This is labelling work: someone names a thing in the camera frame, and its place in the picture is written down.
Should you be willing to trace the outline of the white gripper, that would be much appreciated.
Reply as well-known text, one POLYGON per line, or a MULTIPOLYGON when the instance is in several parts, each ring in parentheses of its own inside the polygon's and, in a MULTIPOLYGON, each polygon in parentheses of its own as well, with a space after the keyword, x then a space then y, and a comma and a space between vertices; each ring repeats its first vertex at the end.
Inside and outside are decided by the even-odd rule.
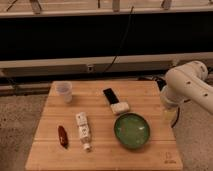
POLYGON ((172 108, 177 108, 183 102, 183 97, 166 85, 160 92, 160 99, 166 108, 163 110, 164 120, 171 123, 176 116, 176 110, 172 108))

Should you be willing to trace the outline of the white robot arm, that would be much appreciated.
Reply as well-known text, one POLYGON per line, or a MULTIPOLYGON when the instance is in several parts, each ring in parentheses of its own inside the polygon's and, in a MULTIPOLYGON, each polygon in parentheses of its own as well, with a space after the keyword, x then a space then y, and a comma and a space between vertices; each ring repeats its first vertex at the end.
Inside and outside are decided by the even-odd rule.
POLYGON ((160 91, 163 116, 167 123, 172 122, 178 107, 185 100, 194 101, 213 115, 213 86, 205 82, 207 76, 208 69, 201 61, 191 61, 167 71, 166 85, 160 91))

